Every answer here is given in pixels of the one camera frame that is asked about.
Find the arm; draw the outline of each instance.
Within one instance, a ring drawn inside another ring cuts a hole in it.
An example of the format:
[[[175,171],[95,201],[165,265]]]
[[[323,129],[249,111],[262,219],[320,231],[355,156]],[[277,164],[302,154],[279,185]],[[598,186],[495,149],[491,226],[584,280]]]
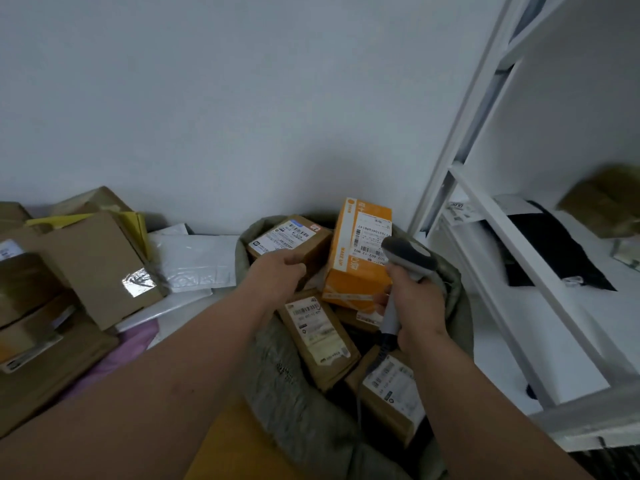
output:
[[[388,266],[420,399],[453,478],[590,479],[449,338],[442,293]],[[383,297],[378,302],[384,305]]]
[[[181,479],[255,332],[305,273],[292,251],[158,346],[0,442],[3,478]]]

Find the pink fabric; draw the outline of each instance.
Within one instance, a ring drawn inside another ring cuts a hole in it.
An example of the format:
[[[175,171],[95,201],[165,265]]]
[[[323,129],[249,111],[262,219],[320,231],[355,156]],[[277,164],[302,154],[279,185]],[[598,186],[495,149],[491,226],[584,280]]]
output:
[[[60,400],[77,395],[91,384],[98,382],[103,377],[115,371],[118,367],[131,362],[142,354],[158,333],[158,322],[156,319],[140,323],[119,335],[120,345],[112,350],[100,362],[94,365],[84,376],[69,387]]]

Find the white wall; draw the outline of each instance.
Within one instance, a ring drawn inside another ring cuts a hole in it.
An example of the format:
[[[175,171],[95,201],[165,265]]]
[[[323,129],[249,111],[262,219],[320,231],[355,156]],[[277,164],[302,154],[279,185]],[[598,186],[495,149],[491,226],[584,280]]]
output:
[[[492,194],[551,206],[603,164],[640,164],[638,13],[586,0],[516,66],[467,160]]]
[[[407,227],[504,0],[2,0],[0,199]]]

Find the forearm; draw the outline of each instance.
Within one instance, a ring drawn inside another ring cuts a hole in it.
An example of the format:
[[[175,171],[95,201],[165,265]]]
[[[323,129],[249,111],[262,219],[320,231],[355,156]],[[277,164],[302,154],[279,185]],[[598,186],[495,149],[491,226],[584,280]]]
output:
[[[591,478],[446,335],[410,346],[420,398],[453,478]]]
[[[181,479],[263,314],[236,290],[0,442],[4,476]]]

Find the gray sack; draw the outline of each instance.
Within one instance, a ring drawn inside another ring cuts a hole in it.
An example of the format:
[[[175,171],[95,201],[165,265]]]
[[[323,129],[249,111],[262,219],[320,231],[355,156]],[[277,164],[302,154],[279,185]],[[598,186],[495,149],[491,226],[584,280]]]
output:
[[[309,215],[309,220],[334,228],[336,215]],[[236,279],[243,281],[249,270],[245,246],[286,216],[265,217],[244,231],[236,247]],[[393,235],[416,242],[393,226]],[[460,273],[444,258],[438,259],[438,274],[450,285],[445,300],[447,330],[451,338],[473,356],[473,326],[468,298]],[[303,375],[298,350],[283,323],[274,317],[255,339],[246,368],[245,398],[264,430],[303,471],[320,478],[345,479],[349,460],[358,443],[356,421],[327,400]],[[366,479],[409,479],[409,475],[372,446],[364,443],[356,457],[352,475]],[[437,479],[445,466],[436,441],[419,455],[418,477]]]

